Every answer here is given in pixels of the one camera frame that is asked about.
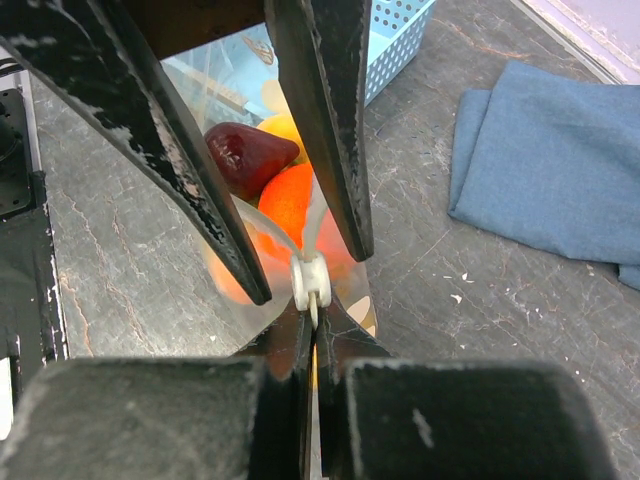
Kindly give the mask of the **small dark plum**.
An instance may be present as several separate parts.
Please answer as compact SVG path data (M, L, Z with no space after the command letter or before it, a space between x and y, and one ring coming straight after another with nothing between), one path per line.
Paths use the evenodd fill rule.
M249 201L300 154L291 140L235 122L222 122L204 134L229 191Z

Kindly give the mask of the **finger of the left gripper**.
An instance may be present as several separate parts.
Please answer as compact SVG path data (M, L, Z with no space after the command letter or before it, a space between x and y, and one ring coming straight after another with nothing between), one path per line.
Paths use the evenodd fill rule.
M369 1L267 1L279 83L352 258L374 253L364 139Z
M185 213L250 301L272 297L198 125L120 1L4 1L1 45Z

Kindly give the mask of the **clear zip top bag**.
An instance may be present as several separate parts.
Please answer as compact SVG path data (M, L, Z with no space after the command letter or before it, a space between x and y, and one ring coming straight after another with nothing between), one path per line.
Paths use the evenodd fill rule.
M163 61L170 80L203 129L235 122L294 141L292 118L277 79L277 58L264 25L257 25ZM291 263L303 254L323 256L332 298L370 335L377 318L364 263L355 262L342 240L317 179L300 155L279 174L274 189L263 191L269 202L235 198L267 277L272 298L258 306L207 245L201 247L217 290L254 333L266 328L301 287Z

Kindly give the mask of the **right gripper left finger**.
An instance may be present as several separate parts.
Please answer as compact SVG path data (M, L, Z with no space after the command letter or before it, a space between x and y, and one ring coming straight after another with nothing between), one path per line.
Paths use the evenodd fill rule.
M305 479L307 313L288 306L227 358L87 358L45 367L1 449L5 479Z

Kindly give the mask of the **orange persimmon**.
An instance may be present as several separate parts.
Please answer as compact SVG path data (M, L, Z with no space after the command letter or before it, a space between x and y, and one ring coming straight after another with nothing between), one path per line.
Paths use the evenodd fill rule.
M310 163L295 165L276 175L263 189L258 210L280 227L299 250L311 202L313 169ZM331 277L343 277L357 263L351 258L328 210L322 220L316 249L326 259Z

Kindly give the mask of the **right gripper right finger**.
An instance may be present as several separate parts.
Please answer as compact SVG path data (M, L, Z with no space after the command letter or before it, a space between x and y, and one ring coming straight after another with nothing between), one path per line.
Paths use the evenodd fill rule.
M318 314L322 472L332 479L613 479L577 382L530 360L395 358L338 303Z

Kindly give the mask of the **orange tangerine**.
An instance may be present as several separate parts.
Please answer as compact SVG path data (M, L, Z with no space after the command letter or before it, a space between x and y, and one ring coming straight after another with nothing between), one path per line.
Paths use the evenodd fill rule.
M254 246L266 274L272 299L290 296L292 294L290 259L293 252L267 236L259 236ZM345 307L369 295L368 281L363 271L364 265L353 260L342 242L326 242L318 239L316 249L324 256L333 290ZM221 294L241 305L252 304L240 284L209 247L203 248L203 256Z

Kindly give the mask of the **small yellow orange fruit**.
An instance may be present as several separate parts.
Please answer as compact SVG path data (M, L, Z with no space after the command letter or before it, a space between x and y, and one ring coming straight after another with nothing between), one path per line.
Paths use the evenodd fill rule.
M300 151L298 157L294 160L295 164L304 164L309 162L306 149L294 119L290 114L279 113L266 118L257 125L257 129L294 142Z

